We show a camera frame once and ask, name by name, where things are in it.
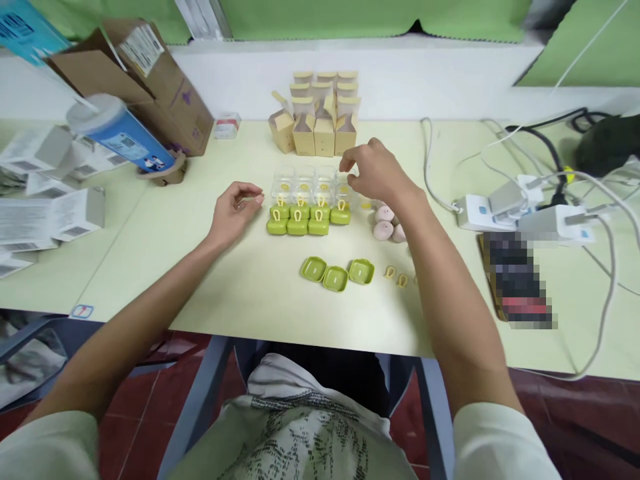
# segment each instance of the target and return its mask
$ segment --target left hand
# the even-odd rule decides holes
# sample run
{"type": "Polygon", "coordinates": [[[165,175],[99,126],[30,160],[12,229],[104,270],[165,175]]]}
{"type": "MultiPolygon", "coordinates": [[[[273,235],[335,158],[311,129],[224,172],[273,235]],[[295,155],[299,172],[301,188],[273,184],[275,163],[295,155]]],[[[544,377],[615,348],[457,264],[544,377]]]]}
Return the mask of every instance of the left hand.
{"type": "Polygon", "coordinates": [[[211,230],[203,243],[216,249],[230,248],[240,240],[255,214],[262,208],[264,199],[262,188],[252,183],[233,182],[215,203],[211,230]]]}

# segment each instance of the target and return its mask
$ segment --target white lid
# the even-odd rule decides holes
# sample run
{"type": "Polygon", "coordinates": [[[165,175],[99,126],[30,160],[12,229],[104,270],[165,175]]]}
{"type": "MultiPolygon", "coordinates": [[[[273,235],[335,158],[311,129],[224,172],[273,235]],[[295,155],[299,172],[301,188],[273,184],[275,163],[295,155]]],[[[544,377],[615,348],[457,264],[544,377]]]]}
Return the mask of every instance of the white lid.
{"type": "Polygon", "coordinates": [[[76,133],[90,135],[100,131],[118,120],[127,110],[122,100],[106,93],[92,95],[87,101],[96,106],[98,111],[93,111],[82,103],[76,103],[67,112],[69,128],[76,133]]]}

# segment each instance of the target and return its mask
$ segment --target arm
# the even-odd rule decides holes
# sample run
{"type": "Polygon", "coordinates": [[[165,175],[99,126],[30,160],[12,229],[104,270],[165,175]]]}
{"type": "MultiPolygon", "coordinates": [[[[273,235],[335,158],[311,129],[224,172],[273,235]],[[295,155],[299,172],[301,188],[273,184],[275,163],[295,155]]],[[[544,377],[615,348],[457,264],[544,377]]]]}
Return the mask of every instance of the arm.
{"type": "Polygon", "coordinates": [[[347,150],[340,171],[351,170],[354,163],[360,174],[349,176],[350,186],[388,204],[404,228],[451,414],[476,402],[498,403],[523,412],[493,317],[425,192],[377,139],[347,150]]]}
{"type": "Polygon", "coordinates": [[[100,421],[118,386],[170,326],[216,259],[242,236],[262,206],[261,192],[250,183],[232,183],[215,204],[206,238],[78,350],[23,425],[68,410],[88,412],[100,421]]]}

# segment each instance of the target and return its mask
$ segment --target right hand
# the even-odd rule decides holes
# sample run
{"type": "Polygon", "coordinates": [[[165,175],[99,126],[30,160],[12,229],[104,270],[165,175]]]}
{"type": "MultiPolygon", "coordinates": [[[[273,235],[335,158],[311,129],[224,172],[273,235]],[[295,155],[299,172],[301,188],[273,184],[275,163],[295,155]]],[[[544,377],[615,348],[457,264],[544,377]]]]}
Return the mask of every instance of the right hand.
{"type": "Polygon", "coordinates": [[[346,150],[339,170],[348,172],[354,164],[358,165],[360,175],[350,174],[347,181],[356,192],[370,199],[390,205],[400,194],[419,190],[395,156],[377,138],[372,138],[366,145],[346,150]]]}

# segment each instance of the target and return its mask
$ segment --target person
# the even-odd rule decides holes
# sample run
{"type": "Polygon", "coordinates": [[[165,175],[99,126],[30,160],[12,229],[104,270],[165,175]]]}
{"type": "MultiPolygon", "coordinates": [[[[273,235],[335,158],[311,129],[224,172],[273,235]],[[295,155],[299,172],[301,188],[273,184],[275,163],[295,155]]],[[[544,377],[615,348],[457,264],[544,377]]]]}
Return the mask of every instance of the person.
{"type": "MultiPolygon", "coordinates": [[[[354,164],[359,175],[349,175],[350,186],[388,204],[407,236],[453,417],[455,478],[559,479],[515,394],[493,316],[425,192],[375,138],[347,150],[340,171],[354,164]]],[[[0,443],[2,478],[99,477],[97,425],[119,384],[240,240],[262,192],[232,183],[215,204],[204,240],[78,350],[49,394],[0,443]]],[[[171,478],[415,478],[389,436],[373,354],[316,347],[306,355],[304,348],[275,344],[252,372],[247,394],[226,402],[171,478]],[[349,382],[332,380],[342,369],[349,382]],[[355,385],[354,396],[369,394],[356,400],[345,394],[346,383],[355,385]]]]}

